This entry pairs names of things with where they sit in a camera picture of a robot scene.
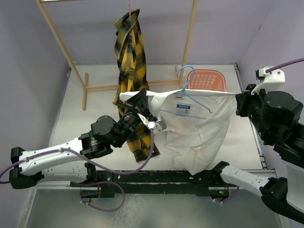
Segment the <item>white collared shirt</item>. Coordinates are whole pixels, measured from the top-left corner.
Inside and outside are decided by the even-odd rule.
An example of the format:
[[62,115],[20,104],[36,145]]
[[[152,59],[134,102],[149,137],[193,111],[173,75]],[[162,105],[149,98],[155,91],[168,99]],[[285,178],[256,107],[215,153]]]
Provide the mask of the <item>white collared shirt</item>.
[[[215,159],[221,148],[230,124],[230,117],[236,111],[235,94],[210,90],[192,90],[188,93],[213,112],[177,92],[147,91],[150,112],[161,115],[167,124],[165,146],[176,152],[175,168],[185,168],[190,174],[197,174],[206,169]],[[177,105],[190,105],[190,114],[206,119],[178,116],[160,111],[177,111]]]

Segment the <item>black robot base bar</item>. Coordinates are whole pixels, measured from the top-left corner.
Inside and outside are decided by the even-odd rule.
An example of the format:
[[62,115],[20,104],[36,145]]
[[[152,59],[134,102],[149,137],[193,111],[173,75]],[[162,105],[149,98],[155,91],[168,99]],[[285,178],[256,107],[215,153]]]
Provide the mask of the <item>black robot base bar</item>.
[[120,185],[126,194],[192,194],[199,197],[211,196],[224,200],[230,196],[226,184],[214,171],[207,170],[191,175],[188,171],[149,171],[143,170],[131,175],[118,175],[109,171],[97,171],[92,165],[87,179],[81,183],[70,182],[72,188],[83,188],[81,196],[113,198],[121,193]]

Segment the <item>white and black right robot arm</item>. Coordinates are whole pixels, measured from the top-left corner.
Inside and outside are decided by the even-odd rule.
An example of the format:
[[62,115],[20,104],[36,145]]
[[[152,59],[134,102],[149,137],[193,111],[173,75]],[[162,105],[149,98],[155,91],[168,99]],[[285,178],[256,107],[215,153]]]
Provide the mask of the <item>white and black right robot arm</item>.
[[235,96],[236,115],[247,117],[264,145],[270,145],[287,166],[288,177],[263,177],[221,161],[211,171],[217,186],[241,187],[255,195],[273,212],[304,222],[304,126],[299,123],[304,105],[282,91],[246,90]]

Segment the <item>yellow plaid flannel shirt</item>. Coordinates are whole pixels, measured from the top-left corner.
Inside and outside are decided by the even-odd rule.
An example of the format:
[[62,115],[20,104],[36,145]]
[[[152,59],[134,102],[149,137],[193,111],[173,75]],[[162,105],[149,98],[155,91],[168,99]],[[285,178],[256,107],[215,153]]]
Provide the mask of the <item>yellow plaid flannel shirt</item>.
[[[114,52],[117,57],[119,78],[113,104],[117,106],[120,117],[127,114],[119,98],[120,93],[150,89],[146,76],[147,64],[138,21],[139,14],[140,9],[135,9],[115,22],[117,38]],[[137,162],[146,160],[151,148],[150,130],[143,123],[139,124],[128,138],[127,144]]]

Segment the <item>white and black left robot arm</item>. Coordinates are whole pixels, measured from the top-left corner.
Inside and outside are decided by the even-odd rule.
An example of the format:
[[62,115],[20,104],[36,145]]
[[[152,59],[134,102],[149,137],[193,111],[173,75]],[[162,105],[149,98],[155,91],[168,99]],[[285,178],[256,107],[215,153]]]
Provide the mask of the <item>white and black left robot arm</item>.
[[147,90],[119,95],[126,114],[118,121],[108,115],[91,124],[89,132],[66,143],[27,151],[11,150],[8,183],[14,189],[27,189],[41,182],[71,181],[93,186],[97,183],[94,159],[107,156],[134,136],[140,127],[145,136],[156,128],[157,118],[148,107]]

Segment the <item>light blue wire hanger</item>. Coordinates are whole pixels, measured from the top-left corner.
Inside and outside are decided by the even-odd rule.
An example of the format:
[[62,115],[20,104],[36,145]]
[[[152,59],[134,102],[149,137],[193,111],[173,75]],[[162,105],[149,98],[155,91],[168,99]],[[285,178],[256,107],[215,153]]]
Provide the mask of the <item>light blue wire hanger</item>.
[[[179,98],[183,98],[184,96],[188,97],[190,100],[194,101],[195,103],[199,104],[200,106],[202,106],[203,108],[207,109],[208,112],[210,114],[212,114],[213,112],[211,111],[210,108],[208,108],[207,106],[205,106],[204,104],[200,103],[199,101],[195,100],[189,93],[188,93],[188,85],[190,84],[192,78],[196,75],[196,71],[195,68],[192,65],[183,65],[180,68],[178,68],[176,74],[180,73],[182,69],[190,67],[194,73],[193,76],[190,77],[190,80],[187,81],[186,85],[177,92],[177,95]],[[191,115],[190,114],[190,104],[178,104],[177,105],[177,111],[169,111],[169,110],[164,110],[164,109],[160,109],[160,111],[162,112],[166,112],[166,113],[170,113],[170,114],[175,114],[178,116],[189,116],[189,117],[193,117],[193,118],[199,118],[199,119],[206,119],[206,117],[201,117],[201,116],[195,116],[195,115]]]

